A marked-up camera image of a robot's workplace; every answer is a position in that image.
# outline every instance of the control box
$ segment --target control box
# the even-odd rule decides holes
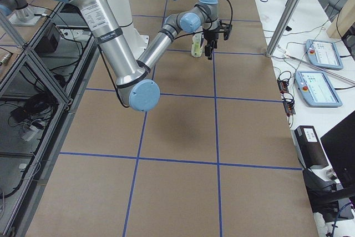
[[[299,126],[295,130],[295,137],[307,169],[323,169],[329,166],[313,126]]]

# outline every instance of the tablet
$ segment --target tablet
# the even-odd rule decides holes
[[[310,107],[342,106],[342,102],[325,72],[296,71],[295,81]]]
[[[339,52],[335,42],[307,40],[307,55],[310,62],[318,67],[327,69],[342,69]]]

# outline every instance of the white table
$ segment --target white table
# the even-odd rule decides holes
[[[272,32],[274,31],[282,12],[285,8],[287,0],[268,0],[267,2],[261,2],[255,0],[257,9],[260,15],[260,19],[263,25],[264,35],[267,43],[270,41]],[[300,0],[288,26],[292,28],[289,32],[285,31],[284,36],[281,38],[279,45],[285,49],[287,47],[288,54],[301,59],[305,54],[305,45],[294,44],[289,42],[305,43],[308,39],[319,39],[323,41],[339,41],[339,39],[330,39],[326,33],[326,29],[331,25],[328,17],[326,16],[323,8],[319,4],[318,0]],[[337,49],[341,56],[349,55],[349,52],[343,42],[338,42]],[[276,57],[284,57],[283,52],[276,49],[274,54]],[[292,74],[295,69],[290,65],[297,68],[299,62],[292,59],[286,59],[286,62],[282,59],[272,58],[274,67],[277,67],[282,72],[289,70]],[[303,57],[303,60],[308,61],[307,56]],[[333,72],[355,80],[355,61],[352,57],[342,58],[344,65],[343,70],[332,70]],[[275,75],[278,77],[279,70],[275,68]],[[301,64],[298,70],[314,70],[311,67]],[[352,84],[345,83],[338,78],[328,75],[331,83],[335,88],[349,87]],[[290,80],[289,90],[295,97],[295,111],[293,116],[293,124],[291,130],[296,129],[299,125],[312,125],[315,127],[318,137],[320,138],[333,128],[337,123],[344,119],[347,115],[355,110],[355,88],[349,90],[338,90],[337,93],[343,102],[343,105],[339,108],[310,108],[306,105],[302,96],[298,92],[296,86],[293,86],[293,79]],[[324,180],[329,180],[326,177],[326,170],[331,168],[330,166],[323,170],[315,170],[315,173]],[[327,227],[331,231],[331,223],[327,223],[324,226],[321,216],[315,215],[318,231],[320,236],[324,236],[327,232]],[[355,234],[355,220],[339,221],[337,222],[339,228],[336,229],[334,237],[342,236],[354,236]]]

